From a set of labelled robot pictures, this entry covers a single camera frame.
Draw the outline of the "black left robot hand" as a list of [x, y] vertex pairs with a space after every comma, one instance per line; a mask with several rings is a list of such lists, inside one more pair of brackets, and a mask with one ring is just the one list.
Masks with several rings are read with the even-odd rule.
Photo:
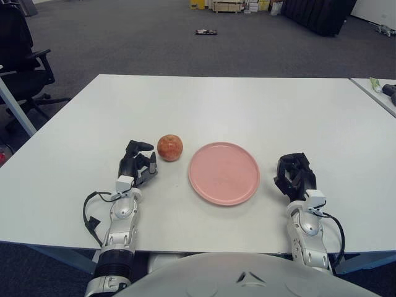
[[139, 188], [157, 175], [157, 158], [154, 146], [130, 140], [119, 162], [118, 176], [133, 178], [132, 187]]

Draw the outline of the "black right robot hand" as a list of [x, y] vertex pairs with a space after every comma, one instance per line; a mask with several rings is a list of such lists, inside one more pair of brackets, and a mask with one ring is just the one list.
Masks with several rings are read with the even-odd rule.
[[292, 153], [280, 157], [277, 164], [277, 175], [273, 178], [275, 185], [290, 202], [305, 201], [305, 193], [316, 190], [316, 176], [309, 167], [304, 153]]

